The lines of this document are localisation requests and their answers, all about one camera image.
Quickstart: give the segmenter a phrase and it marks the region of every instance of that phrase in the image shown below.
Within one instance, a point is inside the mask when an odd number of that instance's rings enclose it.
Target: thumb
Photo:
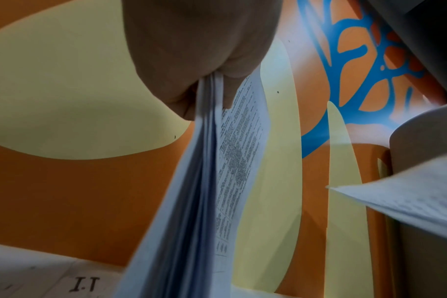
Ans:
[[[242,84],[243,78],[231,78],[229,76],[223,76],[223,107],[231,108],[233,105],[233,99],[237,93],[238,87]]]

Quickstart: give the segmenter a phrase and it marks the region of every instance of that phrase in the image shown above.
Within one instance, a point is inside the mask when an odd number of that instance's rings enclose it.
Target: open book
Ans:
[[[376,182],[330,189],[447,238],[447,155]]]
[[[223,77],[199,81],[193,138],[116,298],[228,298],[236,231],[269,134],[259,68],[223,110]]]

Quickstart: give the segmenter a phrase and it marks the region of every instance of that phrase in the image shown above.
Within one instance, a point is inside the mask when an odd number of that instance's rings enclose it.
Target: hand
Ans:
[[[273,41],[282,0],[122,0],[138,76],[171,110],[193,120],[197,81],[223,74],[223,107]]]

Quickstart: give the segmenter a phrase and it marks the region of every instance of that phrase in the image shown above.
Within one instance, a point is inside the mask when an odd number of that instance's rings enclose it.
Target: blue tree illustration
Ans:
[[[395,92],[392,79],[405,74],[410,74],[416,78],[421,78],[424,75],[424,70],[412,71],[409,69],[409,61],[411,54],[406,56],[406,60],[402,66],[397,69],[389,69],[384,61],[384,53],[387,47],[393,46],[402,49],[406,49],[405,45],[400,42],[392,41],[387,38],[387,34],[392,31],[392,29],[387,24],[379,24],[381,40],[377,44],[372,31],[370,30],[371,25],[374,22],[374,15],[372,12],[367,12],[362,8],[362,17],[358,19],[344,19],[332,24],[332,14],[330,10],[331,0],[323,0],[323,13],[324,17],[321,20],[313,6],[309,3],[309,0],[298,0],[299,10],[302,15],[302,22],[305,29],[308,32],[309,38],[313,43],[321,61],[325,72],[327,74],[328,82],[330,85],[330,101],[338,108],[346,124],[383,124],[392,129],[397,127],[393,121],[389,119],[389,116],[394,111],[395,104]],[[325,34],[329,49],[330,49],[330,60],[331,65],[328,63],[327,57],[319,44],[313,29],[311,28],[308,15],[312,15],[316,20],[317,25],[320,26],[323,33]],[[362,27],[366,28],[369,32],[372,43],[376,48],[376,59],[369,70],[366,78],[362,82],[360,88],[355,92],[355,94],[350,98],[350,100],[340,107],[339,104],[339,94],[340,94],[340,77],[341,70],[343,66],[350,60],[360,58],[367,54],[367,46],[362,45],[356,49],[352,49],[345,52],[338,52],[338,41],[341,33],[350,27]],[[389,97],[386,105],[377,111],[362,111],[360,106],[366,98],[370,89],[379,81],[386,80],[389,83]],[[406,108],[410,102],[412,96],[412,87],[409,87],[406,93]],[[329,139],[329,129],[328,129],[328,113],[325,111],[322,119],[318,124],[308,133],[301,137],[302,142],[302,158],[306,157],[317,148],[319,148],[323,143]]]

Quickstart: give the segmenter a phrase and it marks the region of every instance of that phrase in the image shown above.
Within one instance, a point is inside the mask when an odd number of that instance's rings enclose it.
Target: document page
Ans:
[[[232,109],[224,110],[222,115],[212,298],[230,297],[238,223],[263,158],[269,129],[258,68],[238,89]]]
[[[376,182],[330,189],[447,238],[447,156]]]

